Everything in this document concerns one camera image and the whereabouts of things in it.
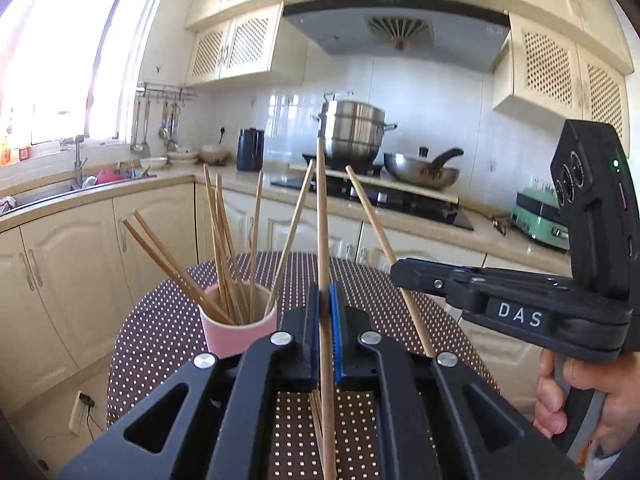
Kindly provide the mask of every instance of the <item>frying pan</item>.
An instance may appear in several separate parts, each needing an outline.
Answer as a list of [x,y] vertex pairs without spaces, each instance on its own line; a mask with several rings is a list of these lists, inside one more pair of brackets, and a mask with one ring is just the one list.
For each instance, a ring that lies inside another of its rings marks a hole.
[[464,155],[461,148],[451,148],[428,162],[428,150],[420,148],[420,156],[385,153],[385,168],[396,179],[416,186],[443,189],[452,186],[460,176],[456,168],[443,168],[455,156]]

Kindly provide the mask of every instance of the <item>metal screw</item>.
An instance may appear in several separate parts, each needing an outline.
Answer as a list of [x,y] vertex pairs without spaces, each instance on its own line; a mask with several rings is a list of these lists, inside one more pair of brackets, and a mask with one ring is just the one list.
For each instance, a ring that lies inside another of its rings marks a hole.
[[380,341],[382,341],[382,336],[378,332],[367,330],[366,332],[360,334],[360,341],[362,341],[365,345],[377,345]]
[[441,354],[438,354],[438,357],[436,357],[436,361],[440,366],[453,368],[456,364],[458,364],[458,356],[452,354],[451,352],[443,352]]
[[276,346],[286,346],[293,340],[289,332],[275,332],[271,335],[271,342]]
[[216,364],[216,356],[208,353],[196,355],[193,358],[193,364],[195,364],[198,368],[211,368],[214,364]]

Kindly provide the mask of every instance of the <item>human hand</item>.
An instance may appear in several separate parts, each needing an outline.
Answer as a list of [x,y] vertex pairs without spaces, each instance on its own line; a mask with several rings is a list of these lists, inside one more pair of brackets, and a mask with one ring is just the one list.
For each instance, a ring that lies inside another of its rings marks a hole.
[[[622,449],[640,424],[640,353],[621,356],[606,365],[567,358],[562,374],[574,388],[595,388],[607,394],[593,439],[606,454]],[[554,380],[554,354],[546,349],[540,354],[536,397],[534,427],[547,438],[562,433],[567,425],[562,410],[566,395]]]

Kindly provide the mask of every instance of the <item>range hood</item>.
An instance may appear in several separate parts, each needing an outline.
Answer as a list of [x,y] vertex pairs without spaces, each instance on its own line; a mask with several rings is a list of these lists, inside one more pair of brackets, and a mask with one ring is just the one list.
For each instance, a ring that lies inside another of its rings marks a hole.
[[314,0],[283,16],[329,54],[399,56],[489,72],[507,37],[501,12],[447,0]]

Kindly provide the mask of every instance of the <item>stainless steel pot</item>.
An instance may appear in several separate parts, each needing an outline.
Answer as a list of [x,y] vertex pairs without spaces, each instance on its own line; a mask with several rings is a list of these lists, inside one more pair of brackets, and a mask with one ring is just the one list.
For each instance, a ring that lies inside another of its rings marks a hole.
[[325,94],[322,111],[312,116],[320,123],[328,158],[347,162],[372,162],[376,158],[385,132],[398,124],[386,124],[385,112],[366,103],[336,100],[337,94]]
[[409,156],[401,153],[385,153],[385,168],[396,179],[416,186],[443,189],[452,186],[460,176],[456,168],[443,168],[455,156],[464,155],[460,148],[451,148],[428,162],[425,156]]

